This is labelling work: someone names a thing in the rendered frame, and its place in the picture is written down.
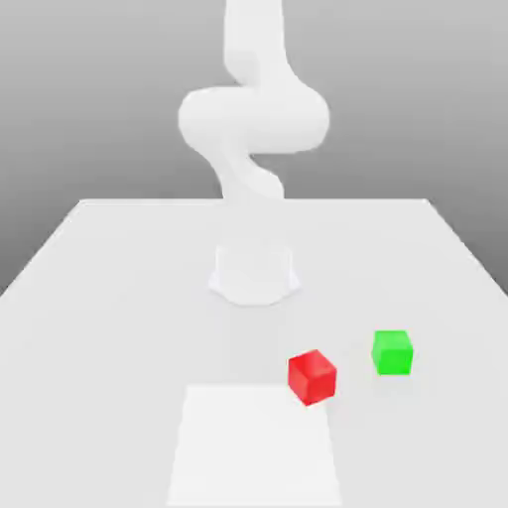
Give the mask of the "small green cube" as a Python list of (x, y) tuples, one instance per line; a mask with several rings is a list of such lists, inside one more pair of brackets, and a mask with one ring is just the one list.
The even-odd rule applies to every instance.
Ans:
[(378, 375), (409, 375), (414, 348), (405, 330), (376, 330), (371, 357)]

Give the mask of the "small red cube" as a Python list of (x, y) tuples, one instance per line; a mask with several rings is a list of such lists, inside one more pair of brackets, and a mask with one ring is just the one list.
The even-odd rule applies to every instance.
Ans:
[(333, 397), (336, 377), (336, 367), (317, 349), (288, 360), (288, 385), (305, 406)]

